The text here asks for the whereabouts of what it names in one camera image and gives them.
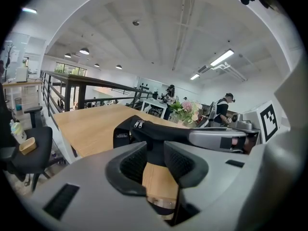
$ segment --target floor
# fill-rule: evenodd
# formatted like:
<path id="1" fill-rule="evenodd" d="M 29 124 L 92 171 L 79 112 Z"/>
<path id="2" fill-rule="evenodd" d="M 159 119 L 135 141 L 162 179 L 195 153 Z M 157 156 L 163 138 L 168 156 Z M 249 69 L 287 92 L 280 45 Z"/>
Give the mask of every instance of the floor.
<path id="1" fill-rule="evenodd" d="M 14 88 L 13 89 L 13 98 L 22 98 L 22 110 L 16 111 L 14 109 L 15 117 L 20 121 L 24 129 L 31 128 L 31 120 L 30 120 L 30 114 L 24 114 L 23 110 L 28 109 L 30 107 L 38 106 L 38 94 L 36 91 L 36 87 L 24 87 L 24 88 Z M 10 90 L 7 90 L 7 100 L 9 101 L 7 103 L 8 107 L 11 108 L 11 95 Z M 44 116 L 42 116 L 43 125 L 45 125 L 45 119 Z M 52 150 L 55 151 L 57 156 L 61 156 L 61 152 L 59 151 L 57 144 L 55 141 L 52 142 Z M 46 173 L 52 177 L 59 173 L 65 165 L 63 164 L 55 164 L 48 169 L 46 169 Z M 5 171 L 5 175 L 7 176 L 7 179 L 9 183 L 11 184 L 12 188 L 19 194 L 23 196 L 30 196 L 31 193 L 31 183 L 29 186 L 25 186 L 25 182 L 28 180 L 28 175 L 26 177 L 26 180 L 24 182 L 21 182 L 17 179 L 15 175 L 11 175 L 10 173 Z M 36 188 L 39 188 L 44 182 L 46 182 L 47 179 L 40 175 L 38 183 Z"/>

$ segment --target fluorescent light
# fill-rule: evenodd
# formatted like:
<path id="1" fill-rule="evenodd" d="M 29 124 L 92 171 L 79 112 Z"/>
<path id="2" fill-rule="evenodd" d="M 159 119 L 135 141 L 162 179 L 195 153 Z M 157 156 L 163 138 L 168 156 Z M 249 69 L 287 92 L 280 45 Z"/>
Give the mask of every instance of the fluorescent light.
<path id="1" fill-rule="evenodd" d="M 23 10 L 24 12 L 37 13 L 36 10 L 30 9 L 30 8 L 22 8 L 22 10 Z"/>
<path id="2" fill-rule="evenodd" d="M 196 79 L 199 76 L 200 76 L 199 74 L 195 74 L 193 77 L 191 77 L 191 80 Z"/>
<path id="3" fill-rule="evenodd" d="M 227 59 L 229 56 L 232 56 L 234 54 L 234 51 L 229 49 L 227 52 L 223 53 L 222 56 L 218 57 L 214 62 L 211 63 L 212 66 L 216 66 L 223 60 Z"/>
<path id="4" fill-rule="evenodd" d="M 85 55 L 89 55 L 90 54 L 90 51 L 89 51 L 88 48 L 82 48 L 82 49 L 80 49 L 79 52 L 82 53 L 82 54 L 85 54 Z"/>

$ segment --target window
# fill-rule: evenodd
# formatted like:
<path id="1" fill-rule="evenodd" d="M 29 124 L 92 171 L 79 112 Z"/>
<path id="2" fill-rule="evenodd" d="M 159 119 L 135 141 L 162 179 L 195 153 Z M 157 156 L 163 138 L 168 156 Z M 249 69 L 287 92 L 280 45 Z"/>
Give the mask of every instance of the window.
<path id="1" fill-rule="evenodd" d="M 87 70 L 85 68 L 81 67 L 75 67 L 72 65 L 57 63 L 56 68 L 54 69 L 56 73 L 65 73 L 65 74 L 71 74 L 71 75 L 80 75 L 85 76 Z"/>

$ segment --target ceiling light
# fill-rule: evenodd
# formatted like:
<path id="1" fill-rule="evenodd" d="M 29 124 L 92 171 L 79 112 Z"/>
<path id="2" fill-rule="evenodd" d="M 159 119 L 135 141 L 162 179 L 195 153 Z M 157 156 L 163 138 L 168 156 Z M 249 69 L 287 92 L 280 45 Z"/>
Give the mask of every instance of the ceiling light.
<path id="1" fill-rule="evenodd" d="M 196 79 L 199 76 L 200 76 L 199 74 L 195 74 L 193 77 L 191 77 L 191 80 Z"/>
<path id="2" fill-rule="evenodd" d="M 140 25 L 140 22 L 139 22 L 138 20 L 134 20 L 134 21 L 133 21 L 133 25 L 134 25 L 134 26 L 139 26 L 139 25 Z"/>
<path id="3" fill-rule="evenodd" d="M 89 55 L 90 54 L 90 51 L 89 51 L 88 48 L 82 48 L 79 52 L 82 53 L 82 54 L 85 54 L 85 55 Z"/>
<path id="4" fill-rule="evenodd" d="M 229 49 L 227 52 L 223 53 L 220 57 L 218 57 L 214 62 L 211 63 L 212 66 L 216 66 L 223 60 L 227 59 L 229 56 L 232 56 L 234 54 L 234 51 Z"/>
<path id="5" fill-rule="evenodd" d="M 29 9 L 29 8 L 22 8 L 22 10 L 23 10 L 24 12 L 29 12 L 29 13 L 37 13 L 37 11 L 36 11 L 36 10 Z"/>

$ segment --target white ceiling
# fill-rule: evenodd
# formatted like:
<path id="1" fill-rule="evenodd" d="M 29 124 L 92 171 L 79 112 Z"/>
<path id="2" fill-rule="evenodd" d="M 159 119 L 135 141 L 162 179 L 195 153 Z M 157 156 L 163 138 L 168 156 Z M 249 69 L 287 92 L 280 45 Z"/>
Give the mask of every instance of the white ceiling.
<path id="1" fill-rule="evenodd" d="M 134 26 L 132 21 L 139 20 Z M 79 53 L 88 47 L 90 55 Z M 86 65 L 110 60 L 143 60 L 145 67 L 163 65 L 189 80 L 228 49 L 235 54 L 227 62 L 235 69 L 270 58 L 261 35 L 220 9 L 198 0 L 118 0 L 97 7 L 72 23 L 49 50 L 48 55 Z M 222 74 L 207 71 L 196 82 Z"/>

